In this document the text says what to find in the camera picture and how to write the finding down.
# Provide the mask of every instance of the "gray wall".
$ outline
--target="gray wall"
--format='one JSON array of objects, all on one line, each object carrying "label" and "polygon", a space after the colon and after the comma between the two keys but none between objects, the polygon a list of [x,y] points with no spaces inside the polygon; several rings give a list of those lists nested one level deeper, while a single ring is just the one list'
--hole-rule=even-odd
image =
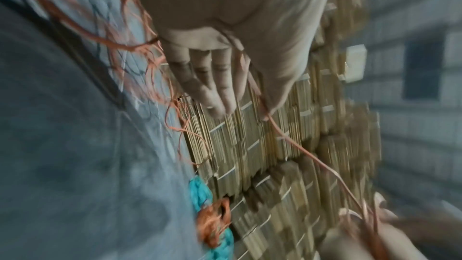
[{"label": "gray wall", "polygon": [[[368,48],[364,79],[346,94],[381,114],[378,183],[404,201],[462,202],[462,0],[369,0],[371,20],[347,45]],[[403,99],[405,44],[445,36],[439,99]]]}]

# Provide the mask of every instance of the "wall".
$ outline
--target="wall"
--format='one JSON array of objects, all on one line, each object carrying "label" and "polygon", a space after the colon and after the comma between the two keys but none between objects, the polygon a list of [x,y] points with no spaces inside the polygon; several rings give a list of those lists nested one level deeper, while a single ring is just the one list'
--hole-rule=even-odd
[{"label": "wall", "polygon": [[[371,19],[348,45],[368,48],[364,79],[346,95],[381,114],[378,183],[408,202],[462,202],[462,0],[369,0]],[[403,99],[405,45],[444,34],[439,98]]]}]

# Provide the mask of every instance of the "window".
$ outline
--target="window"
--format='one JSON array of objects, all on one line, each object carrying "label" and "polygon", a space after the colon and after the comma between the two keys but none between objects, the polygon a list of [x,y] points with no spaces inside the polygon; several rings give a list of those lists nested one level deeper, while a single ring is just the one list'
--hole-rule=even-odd
[{"label": "window", "polygon": [[404,65],[405,100],[438,100],[444,35],[409,41]]}]

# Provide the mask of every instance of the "teal rope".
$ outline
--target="teal rope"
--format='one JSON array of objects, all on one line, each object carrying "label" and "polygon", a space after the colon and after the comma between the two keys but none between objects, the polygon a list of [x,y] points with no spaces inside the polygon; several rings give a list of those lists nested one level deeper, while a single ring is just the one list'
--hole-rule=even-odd
[{"label": "teal rope", "polygon": [[[191,194],[192,206],[198,213],[203,205],[210,205],[213,202],[212,191],[202,181],[199,176],[195,176],[189,182],[189,191]],[[208,249],[206,260],[232,260],[234,251],[234,237],[229,228],[220,236],[221,244],[215,249]]]}]

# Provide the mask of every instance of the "white object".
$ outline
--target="white object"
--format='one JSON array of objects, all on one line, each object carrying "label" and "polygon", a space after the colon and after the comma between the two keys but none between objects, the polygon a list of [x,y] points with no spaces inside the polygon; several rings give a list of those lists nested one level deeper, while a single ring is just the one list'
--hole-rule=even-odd
[{"label": "white object", "polygon": [[367,49],[364,45],[351,46],[346,49],[345,82],[361,80],[366,68]]}]

